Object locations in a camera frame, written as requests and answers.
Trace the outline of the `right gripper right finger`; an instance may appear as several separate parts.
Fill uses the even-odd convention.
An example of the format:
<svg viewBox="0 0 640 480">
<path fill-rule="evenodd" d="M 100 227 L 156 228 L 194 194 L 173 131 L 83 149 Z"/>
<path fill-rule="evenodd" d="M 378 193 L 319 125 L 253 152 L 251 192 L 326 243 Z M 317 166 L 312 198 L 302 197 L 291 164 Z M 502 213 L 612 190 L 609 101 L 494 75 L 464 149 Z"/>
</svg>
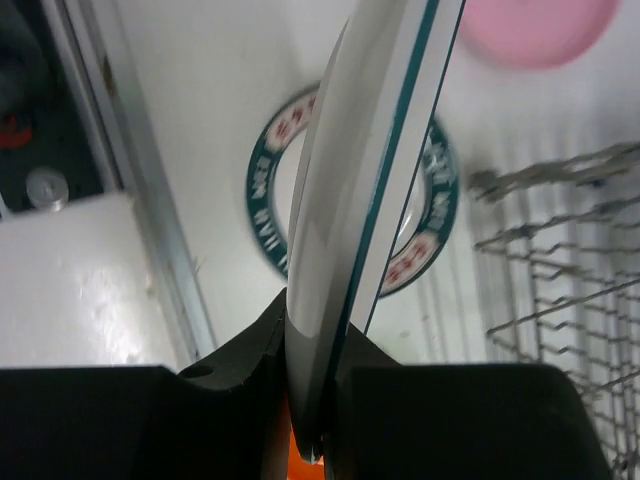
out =
<svg viewBox="0 0 640 480">
<path fill-rule="evenodd" d="M 330 358 L 330 479 L 609 479 L 569 377 L 549 364 L 403 366 L 340 325 Z"/>
</svg>

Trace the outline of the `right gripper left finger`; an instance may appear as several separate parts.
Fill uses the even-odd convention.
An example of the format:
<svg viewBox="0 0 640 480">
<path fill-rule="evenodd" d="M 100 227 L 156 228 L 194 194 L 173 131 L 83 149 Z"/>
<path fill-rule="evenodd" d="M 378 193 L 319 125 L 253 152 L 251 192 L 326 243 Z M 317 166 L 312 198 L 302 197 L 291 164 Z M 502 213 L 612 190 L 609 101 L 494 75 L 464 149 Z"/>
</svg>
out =
<svg viewBox="0 0 640 480">
<path fill-rule="evenodd" d="M 285 298 L 180 372 L 5 369 L 5 479 L 283 479 Z"/>
</svg>

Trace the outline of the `pink plate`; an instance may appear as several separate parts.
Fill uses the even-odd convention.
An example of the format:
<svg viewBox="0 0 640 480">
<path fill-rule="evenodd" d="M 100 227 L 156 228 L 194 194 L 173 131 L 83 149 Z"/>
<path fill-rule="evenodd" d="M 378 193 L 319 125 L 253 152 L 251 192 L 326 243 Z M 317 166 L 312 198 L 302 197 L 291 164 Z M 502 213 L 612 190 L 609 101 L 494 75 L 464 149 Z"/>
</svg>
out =
<svg viewBox="0 0 640 480">
<path fill-rule="evenodd" d="M 474 54 L 501 66 L 555 68 L 591 48 L 620 5 L 608 0 L 468 1 L 458 36 Z"/>
</svg>

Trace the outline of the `white plate orange sunburst pattern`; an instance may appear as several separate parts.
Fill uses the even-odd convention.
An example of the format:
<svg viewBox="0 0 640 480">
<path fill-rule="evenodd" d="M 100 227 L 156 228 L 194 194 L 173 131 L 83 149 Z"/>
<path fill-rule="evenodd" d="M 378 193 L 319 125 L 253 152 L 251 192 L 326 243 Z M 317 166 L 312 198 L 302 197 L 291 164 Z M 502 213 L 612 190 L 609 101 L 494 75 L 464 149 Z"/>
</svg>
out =
<svg viewBox="0 0 640 480">
<path fill-rule="evenodd" d="M 371 274 L 379 297 L 409 286 L 434 263 L 449 239 L 459 204 L 458 162 L 438 118 L 432 118 L 410 188 L 396 201 L 402 210 L 381 236 L 381 201 L 400 147 L 390 154 L 382 142 L 350 141 L 330 109 L 322 119 L 318 83 L 294 94 L 258 137 L 245 182 L 248 219 L 262 254 L 283 279 L 321 276 L 349 287 Z M 419 200 L 413 202 L 411 194 Z"/>
</svg>

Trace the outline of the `white plate teal rim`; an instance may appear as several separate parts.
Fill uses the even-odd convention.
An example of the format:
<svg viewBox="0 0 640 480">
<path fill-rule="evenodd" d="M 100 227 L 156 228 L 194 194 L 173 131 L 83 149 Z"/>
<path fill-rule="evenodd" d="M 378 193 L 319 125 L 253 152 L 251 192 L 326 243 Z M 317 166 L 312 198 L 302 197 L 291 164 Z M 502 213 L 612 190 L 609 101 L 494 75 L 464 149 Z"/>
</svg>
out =
<svg viewBox="0 0 640 480">
<path fill-rule="evenodd" d="M 327 63 L 289 218 L 285 351 L 302 458 L 315 463 L 351 325 L 371 319 L 464 5 L 360 1 Z"/>
</svg>

